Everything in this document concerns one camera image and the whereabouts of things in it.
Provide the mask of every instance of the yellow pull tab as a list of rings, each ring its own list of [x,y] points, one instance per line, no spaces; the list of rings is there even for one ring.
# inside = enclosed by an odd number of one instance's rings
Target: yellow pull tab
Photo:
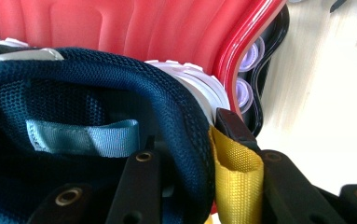
[[[214,127],[209,131],[215,161],[216,204],[223,224],[261,223],[262,159]]]

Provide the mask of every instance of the white surface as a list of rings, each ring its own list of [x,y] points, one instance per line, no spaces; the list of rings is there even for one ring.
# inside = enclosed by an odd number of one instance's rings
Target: white surface
[[[357,184],[357,0],[330,14],[334,3],[288,3],[290,28],[271,61],[257,139],[338,194]]]

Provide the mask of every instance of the fabric loop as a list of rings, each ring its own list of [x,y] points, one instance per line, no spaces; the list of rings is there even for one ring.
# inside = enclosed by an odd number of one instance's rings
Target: fabric loop
[[[110,125],[87,127],[41,120],[26,120],[35,150],[49,153],[129,157],[139,149],[139,129],[135,119]]]
[[[210,138],[215,161],[216,204],[221,222],[261,223],[262,159],[214,127],[210,130]]]

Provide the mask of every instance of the blue fabric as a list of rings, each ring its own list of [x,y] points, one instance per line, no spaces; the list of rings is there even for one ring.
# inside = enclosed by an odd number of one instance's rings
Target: blue fabric
[[[36,151],[117,158],[129,157],[140,149],[135,119],[96,127],[33,119],[26,120],[26,124]]]
[[[163,223],[203,222],[213,202],[214,167],[208,139],[209,124],[190,92],[156,67],[133,59],[86,49],[59,49],[59,52],[66,60],[0,63],[0,143],[3,143],[0,154],[13,155],[9,158],[11,162],[17,160],[25,172],[29,164],[34,173],[40,169],[33,161],[23,159],[30,155],[39,160],[48,157],[49,163],[43,165],[55,169],[52,161],[64,159],[31,151],[28,137],[25,139],[26,119],[104,125],[110,120],[97,91],[105,88],[135,91],[151,102],[176,168],[175,192],[169,200],[163,201]],[[0,162],[0,165],[0,176],[5,180],[0,181],[0,190],[4,192],[0,195],[17,195],[25,188],[26,200],[30,201],[26,201],[30,205],[21,207],[23,200],[0,196],[0,217],[5,218],[0,222],[25,220],[39,199],[70,180],[68,173],[76,172],[77,168],[62,162],[60,168],[67,172],[54,173],[61,182],[53,178],[39,179],[41,177],[35,175],[37,185],[33,185],[27,175],[6,174],[8,166],[13,164]],[[101,175],[83,179],[83,182],[98,183],[103,178],[108,179],[107,175]],[[11,188],[12,183],[16,183],[17,188]]]

